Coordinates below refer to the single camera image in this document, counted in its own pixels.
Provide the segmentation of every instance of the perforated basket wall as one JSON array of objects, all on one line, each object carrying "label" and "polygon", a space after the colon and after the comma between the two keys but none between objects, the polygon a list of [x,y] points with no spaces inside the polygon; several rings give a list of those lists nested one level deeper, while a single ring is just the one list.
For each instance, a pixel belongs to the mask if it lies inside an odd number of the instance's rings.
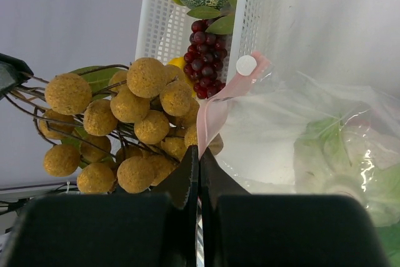
[{"label": "perforated basket wall", "polygon": [[[221,79],[230,80],[236,73],[236,61],[244,54],[260,50],[264,0],[237,0],[233,36],[228,37],[228,56],[224,60]],[[186,15],[188,8],[178,6],[172,0],[143,0],[136,59],[156,58],[168,63],[172,58],[183,56],[190,45],[191,24],[194,18]]]}]

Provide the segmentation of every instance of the clear plastic bag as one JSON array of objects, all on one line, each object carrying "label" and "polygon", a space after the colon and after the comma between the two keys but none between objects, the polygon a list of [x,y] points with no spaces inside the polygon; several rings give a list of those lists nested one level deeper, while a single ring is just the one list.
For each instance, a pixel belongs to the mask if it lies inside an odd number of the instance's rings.
[{"label": "clear plastic bag", "polygon": [[269,61],[237,74],[200,107],[200,156],[218,134],[218,163],[251,193],[343,194],[376,226],[400,220],[400,101],[365,86],[282,82]]}]

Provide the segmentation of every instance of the white circle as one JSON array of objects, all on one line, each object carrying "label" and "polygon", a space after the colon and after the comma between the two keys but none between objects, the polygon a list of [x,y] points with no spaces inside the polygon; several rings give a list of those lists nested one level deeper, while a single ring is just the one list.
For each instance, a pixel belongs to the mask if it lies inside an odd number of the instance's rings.
[{"label": "white circle", "polygon": [[236,62],[236,70],[243,76],[249,76],[256,67],[257,61],[252,56],[242,56]]}]

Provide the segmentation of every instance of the bunch of grapes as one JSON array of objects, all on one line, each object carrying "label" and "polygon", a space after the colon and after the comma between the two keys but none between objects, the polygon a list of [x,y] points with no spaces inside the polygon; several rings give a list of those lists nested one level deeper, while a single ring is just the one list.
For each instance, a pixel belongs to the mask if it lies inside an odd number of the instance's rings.
[{"label": "bunch of grapes", "polygon": [[218,79],[224,65],[223,60],[228,55],[226,37],[213,33],[206,33],[206,29],[216,19],[197,20],[192,23],[191,45],[184,55],[186,65],[183,71],[196,82],[193,90],[199,99],[214,96],[225,87]]}]

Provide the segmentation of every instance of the plastic wrap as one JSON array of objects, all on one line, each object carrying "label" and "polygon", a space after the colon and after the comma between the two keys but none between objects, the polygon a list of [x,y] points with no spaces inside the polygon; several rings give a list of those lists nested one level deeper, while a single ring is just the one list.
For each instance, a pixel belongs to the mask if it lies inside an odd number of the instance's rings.
[{"label": "plastic wrap", "polygon": [[259,53],[201,105],[200,155],[218,134],[220,166],[252,193],[342,194],[376,226],[400,219],[400,101],[366,86],[280,81]]}]

